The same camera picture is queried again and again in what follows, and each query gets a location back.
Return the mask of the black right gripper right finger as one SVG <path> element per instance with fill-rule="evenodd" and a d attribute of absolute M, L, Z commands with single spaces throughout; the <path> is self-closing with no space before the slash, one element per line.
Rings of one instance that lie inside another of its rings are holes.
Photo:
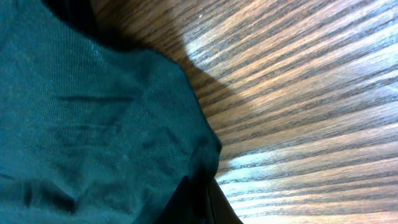
<path fill-rule="evenodd" d="M 243 224 L 235 214 L 226 196 L 213 179 L 207 187 L 207 209 L 209 223 L 212 224 Z"/>

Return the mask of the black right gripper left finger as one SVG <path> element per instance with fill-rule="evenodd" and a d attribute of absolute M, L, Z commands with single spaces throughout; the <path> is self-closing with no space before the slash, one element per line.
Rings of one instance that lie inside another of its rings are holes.
<path fill-rule="evenodd" d="M 210 224 L 208 183 L 185 176 L 155 224 Z"/>

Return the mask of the black shorts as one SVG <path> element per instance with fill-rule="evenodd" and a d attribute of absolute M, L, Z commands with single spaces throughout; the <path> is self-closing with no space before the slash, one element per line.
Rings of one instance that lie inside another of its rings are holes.
<path fill-rule="evenodd" d="M 155 223 L 221 143 L 188 78 L 98 40 L 80 1 L 1 2 L 1 222 Z"/>

